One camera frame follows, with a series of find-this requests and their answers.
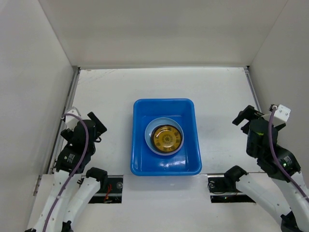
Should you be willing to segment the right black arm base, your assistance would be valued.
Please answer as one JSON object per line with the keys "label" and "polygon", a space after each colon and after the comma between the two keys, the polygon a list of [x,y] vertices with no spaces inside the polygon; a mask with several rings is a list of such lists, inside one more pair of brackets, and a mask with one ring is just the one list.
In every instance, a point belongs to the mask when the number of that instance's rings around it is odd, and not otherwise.
{"label": "right black arm base", "polygon": [[249,196],[226,182],[223,174],[208,175],[211,203],[255,203]]}

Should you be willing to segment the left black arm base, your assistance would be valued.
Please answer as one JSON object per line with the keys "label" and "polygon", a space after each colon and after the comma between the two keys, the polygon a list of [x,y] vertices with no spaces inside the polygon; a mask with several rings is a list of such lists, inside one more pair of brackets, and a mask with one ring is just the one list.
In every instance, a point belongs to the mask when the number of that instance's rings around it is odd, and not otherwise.
{"label": "left black arm base", "polygon": [[115,204],[122,203],[123,176],[109,175],[107,184],[91,198],[89,203]]}

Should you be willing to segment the light blue plastic plate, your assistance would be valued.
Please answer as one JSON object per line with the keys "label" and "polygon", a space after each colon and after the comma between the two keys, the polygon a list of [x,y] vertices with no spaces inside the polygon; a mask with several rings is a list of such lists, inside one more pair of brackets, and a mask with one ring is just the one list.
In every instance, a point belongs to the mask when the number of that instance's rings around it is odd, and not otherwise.
{"label": "light blue plastic plate", "polygon": [[181,133],[182,133],[182,135],[183,135],[183,137],[184,137],[183,130],[182,130],[181,126],[180,126],[175,120],[173,120],[173,119],[171,119],[171,118],[169,118],[169,117],[158,117],[158,118],[155,118],[154,120],[152,120],[152,121],[147,125],[147,127],[146,127],[146,129],[145,129],[144,137],[145,137],[145,141],[146,141],[146,144],[147,144],[147,146],[149,147],[149,149],[150,149],[153,153],[155,153],[155,154],[157,154],[157,155],[160,155],[160,156],[169,156],[169,155],[162,155],[162,154],[159,154],[159,153],[155,152],[154,149],[153,149],[153,146],[151,145],[151,141],[150,141],[151,133],[152,133],[152,131],[153,131],[156,127],[161,126],[161,125],[172,125],[172,126],[175,126],[176,128],[178,128],[178,129],[181,131]]}

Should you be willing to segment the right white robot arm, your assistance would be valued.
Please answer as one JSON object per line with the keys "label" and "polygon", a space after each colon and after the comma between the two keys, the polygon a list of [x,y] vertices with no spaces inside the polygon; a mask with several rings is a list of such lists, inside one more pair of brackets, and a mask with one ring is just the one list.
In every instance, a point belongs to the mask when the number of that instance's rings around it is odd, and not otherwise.
{"label": "right white robot arm", "polygon": [[227,190],[238,190],[261,206],[280,226],[283,232],[309,230],[309,189],[305,184],[301,166],[294,154],[278,145],[279,131],[289,119],[291,110],[282,104],[272,104],[265,115],[249,105],[233,120],[247,135],[246,153],[256,159],[281,192],[280,196],[258,184],[247,171],[233,166],[224,174]]}

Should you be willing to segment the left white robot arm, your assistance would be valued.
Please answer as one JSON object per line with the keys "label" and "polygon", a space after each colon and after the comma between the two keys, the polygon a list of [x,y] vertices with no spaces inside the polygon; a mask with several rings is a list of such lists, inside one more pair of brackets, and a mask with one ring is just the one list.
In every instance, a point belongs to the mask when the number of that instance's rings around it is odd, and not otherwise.
{"label": "left white robot arm", "polygon": [[61,117],[66,124],[60,135],[67,141],[59,153],[54,171],[54,181],[45,206],[30,232],[72,232],[78,217],[91,198],[108,187],[108,173],[86,165],[96,151],[95,144],[107,128],[88,113],[83,119],[72,107]]}

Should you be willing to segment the yellow patterned plate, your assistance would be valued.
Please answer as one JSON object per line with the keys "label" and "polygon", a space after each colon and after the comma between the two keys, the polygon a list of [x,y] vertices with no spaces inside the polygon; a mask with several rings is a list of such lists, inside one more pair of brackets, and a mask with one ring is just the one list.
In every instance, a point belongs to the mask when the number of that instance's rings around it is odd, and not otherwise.
{"label": "yellow patterned plate", "polygon": [[182,147],[183,135],[175,126],[161,125],[152,131],[150,141],[155,152],[173,155]]}

